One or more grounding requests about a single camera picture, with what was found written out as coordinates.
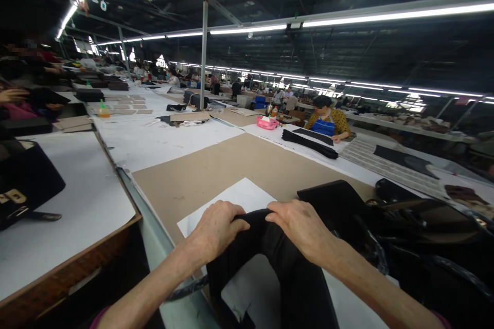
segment black fabric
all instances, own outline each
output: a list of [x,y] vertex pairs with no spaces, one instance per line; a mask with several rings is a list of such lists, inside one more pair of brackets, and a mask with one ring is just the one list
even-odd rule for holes
[[263,209],[237,217],[247,221],[250,229],[237,234],[225,252],[206,265],[209,293],[218,313],[230,327],[243,328],[221,298],[221,290],[245,263],[261,253],[280,283],[281,328],[338,328],[321,268],[308,262],[280,227],[265,220],[270,212]]
[[0,162],[0,230],[53,198],[65,182],[38,143]]
[[168,104],[167,111],[181,112],[187,109],[187,104]]
[[313,137],[314,139],[320,140],[323,143],[326,143],[328,145],[333,146],[333,140],[327,135],[319,134],[315,131],[310,131],[310,130],[306,130],[306,129],[296,129],[292,132],[296,133],[296,134],[304,134],[304,135]]
[[430,165],[431,163],[429,161],[426,161],[425,159],[415,157],[408,153],[398,152],[393,149],[382,147],[380,145],[376,145],[376,150],[374,151],[374,154],[377,155],[378,157],[394,162],[400,166],[420,172],[421,174],[439,180],[439,177],[434,175],[426,168],[426,165]]
[[285,141],[291,141],[291,142],[303,145],[309,149],[315,150],[316,152],[321,153],[323,156],[325,156],[329,159],[337,159],[338,158],[338,153],[335,150],[328,148],[324,145],[321,145],[319,143],[316,143],[312,140],[303,138],[302,136],[294,134],[291,131],[283,130],[281,138]]

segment blue apron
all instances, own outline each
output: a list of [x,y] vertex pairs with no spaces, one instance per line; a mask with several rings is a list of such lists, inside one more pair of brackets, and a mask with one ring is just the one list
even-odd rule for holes
[[321,116],[319,116],[319,119],[315,122],[315,124],[312,126],[311,130],[323,135],[327,136],[333,136],[334,135],[334,123],[333,119],[331,118],[331,111],[329,111],[329,120],[331,122],[326,122],[321,119]]

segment ceiling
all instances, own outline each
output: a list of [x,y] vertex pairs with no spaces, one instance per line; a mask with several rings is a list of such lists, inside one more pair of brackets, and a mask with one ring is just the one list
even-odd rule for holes
[[[202,0],[105,0],[103,12],[89,1],[90,15],[146,33],[202,27]],[[243,23],[297,15],[366,8],[416,0],[216,0]],[[69,0],[2,0],[10,17],[2,28],[49,35],[57,32]],[[209,60],[230,66],[331,76],[340,79],[399,83],[477,92],[494,90],[494,14],[462,15],[428,20],[388,21],[360,25],[301,28],[264,33],[208,35]],[[79,30],[71,35],[96,34],[118,38],[114,25],[84,15],[74,17]],[[213,6],[208,25],[232,22]],[[138,36],[129,29],[124,37]],[[177,46],[200,52],[201,38],[153,42],[157,51]],[[187,60],[197,63],[199,60]]]

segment yellow patterned shirt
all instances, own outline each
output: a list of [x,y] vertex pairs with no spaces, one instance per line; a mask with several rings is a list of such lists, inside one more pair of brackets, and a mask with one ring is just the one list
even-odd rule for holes
[[[346,121],[346,116],[342,111],[331,109],[330,116],[333,119],[335,134],[343,134],[345,131],[348,132],[349,135],[351,134],[350,127],[348,126],[348,122]],[[312,116],[310,116],[309,121],[305,124],[304,128],[310,130],[318,119],[319,115],[317,113],[314,113]],[[329,116],[326,117],[323,121],[331,122]]]

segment pink basket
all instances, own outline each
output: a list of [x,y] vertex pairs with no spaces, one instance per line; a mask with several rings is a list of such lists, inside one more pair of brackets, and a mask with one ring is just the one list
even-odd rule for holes
[[266,130],[274,130],[278,125],[278,121],[276,121],[274,118],[270,118],[269,122],[263,121],[262,117],[260,116],[257,116],[256,119],[257,119],[257,125]]

